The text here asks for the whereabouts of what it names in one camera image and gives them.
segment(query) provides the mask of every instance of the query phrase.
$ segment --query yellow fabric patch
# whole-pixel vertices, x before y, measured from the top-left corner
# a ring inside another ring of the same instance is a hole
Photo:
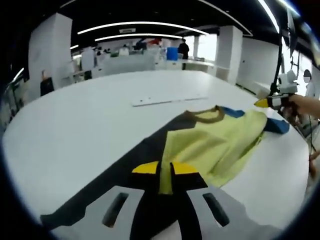
[[[156,174],[157,165],[157,161],[141,164],[133,169],[132,172],[135,174]]]
[[[197,116],[212,118],[217,112]],[[248,111],[242,117],[225,115],[215,123],[197,122],[194,128],[169,131],[162,156],[160,193],[172,194],[170,162],[187,163],[216,187],[232,180],[243,169],[260,142],[267,116]]]
[[[174,173],[176,175],[179,174],[194,174],[197,173],[198,171],[193,167],[185,163],[181,162],[173,162],[173,168],[174,168]]]

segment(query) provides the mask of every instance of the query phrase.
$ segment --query white pillar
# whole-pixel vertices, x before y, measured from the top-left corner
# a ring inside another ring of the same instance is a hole
[[[31,34],[28,51],[28,102],[40,97],[42,70],[52,77],[54,89],[62,87],[62,72],[71,59],[72,19],[56,13]]]
[[[198,57],[198,49],[199,49],[199,36],[195,36],[194,44],[193,44],[193,56],[195,58]]]
[[[236,84],[241,60],[243,33],[235,26],[223,26],[217,40],[217,51],[215,64],[228,74],[225,76],[227,82]]]
[[[312,65],[312,81],[315,88],[315,99],[320,99],[320,70]]]

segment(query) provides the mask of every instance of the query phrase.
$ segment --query cable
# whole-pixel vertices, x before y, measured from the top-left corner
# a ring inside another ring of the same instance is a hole
[[[310,131],[311,131],[311,134],[310,134],[310,148],[309,148],[309,162],[310,162],[310,158],[311,158],[311,151],[312,151],[312,125],[311,125],[311,118],[310,118],[310,115],[309,116],[309,125],[310,125]]]
[[[278,62],[276,64],[276,69],[275,69],[275,75],[274,75],[274,79],[273,82],[270,85],[270,93],[269,96],[272,96],[273,94],[275,94],[278,90],[277,88],[277,81],[278,81],[278,76],[279,76],[279,70],[280,70],[280,66],[283,62],[283,58],[282,58],[282,30],[280,28],[280,32],[279,32],[279,49],[278,49]]]

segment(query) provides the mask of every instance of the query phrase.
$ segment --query ceiling light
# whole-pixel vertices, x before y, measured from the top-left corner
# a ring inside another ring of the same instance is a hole
[[[132,33],[132,34],[121,34],[115,36],[106,36],[95,39],[95,41],[101,41],[106,39],[116,39],[116,38],[123,38],[123,37],[138,37],[138,36],[152,36],[152,37],[164,37],[164,38],[174,38],[174,39],[182,39],[182,36],[175,36],[175,35],[168,35],[168,34],[157,34],[157,33]]]
[[[291,6],[287,1],[285,1],[285,0],[278,0],[278,2],[280,2],[280,4],[282,4],[284,7],[290,9],[291,12],[293,12],[295,15],[300,16],[300,14],[298,13],[298,11],[297,11],[296,9],[294,9],[294,7]]]
[[[77,47],[79,47],[79,45],[74,45],[74,46],[70,47],[70,49],[75,49]]]
[[[84,34],[93,30],[97,30],[97,29],[102,29],[102,28],[108,28],[108,27],[114,27],[114,26],[123,26],[123,25],[137,25],[137,24],[146,24],[146,25],[162,25],[162,26],[168,26],[168,27],[174,27],[174,28],[180,28],[180,29],[186,29],[186,30],[190,30],[193,32],[197,32],[200,34],[204,34],[204,35],[209,35],[209,33],[205,32],[205,31],[201,31],[192,27],[187,27],[187,26],[182,26],[182,25],[177,25],[177,24],[171,24],[171,23],[165,23],[165,22],[156,22],[156,21],[126,21],[126,22],[117,22],[117,23],[111,23],[111,24],[106,24],[106,25],[101,25],[101,26],[95,26],[83,31],[79,31],[79,34]]]
[[[76,0],[68,1],[67,3],[65,3],[65,4],[61,5],[61,6],[60,6],[60,8],[62,9],[63,7],[65,7],[65,6],[67,6],[67,5],[71,4],[71,3],[73,3],[73,2],[75,2],[75,1],[76,1]]]
[[[277,20],[276,20],[275,16],[273,15],[273,13],[271,12],[268,5],[266,4],[266,2],[264,0],[258,0],[258,2],[261,4],[261,6],[265,10],[266,14],[269,16],[273,26],[275,27],[276,32],[280,33],[280,29],[279,29],[279,25],[277,23]]]
[[[72,59],[78,59],[78,58],[81,58],[81,54],[79,54],[79,55],[74,55],[74,56],[72,57]]]
[[[18,71],[18,73],[15,75],[15,77],[13,78],[13,81],[17,80],[17,78],[19,77],[19,75],[22,73],[22,71],[24,70],[25,68],[21,68],[20,71]]]

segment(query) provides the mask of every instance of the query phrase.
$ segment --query office desk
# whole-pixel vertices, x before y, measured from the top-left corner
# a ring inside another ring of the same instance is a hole
[[[139,98],[201,93],[208,99],[132,107]],[[160,70],[83,81],[18,112],[3,136],[13,182],[38,219],[51,214],[142,139],[185,110],[215,105],[256,109],[250,94],[201,71]],[[266,132],[243,171],[222,187],[259,224],[286,226],[299,211],[308,178],[308,146],[292,127]]]
[[[157,60],[155,62],[156,70],[182,70],[185,64],[185,70],[201,71],[216,76],[217,68],[211,62],[196,61],[190,59],[178,59],[177,61],[171,60]]]

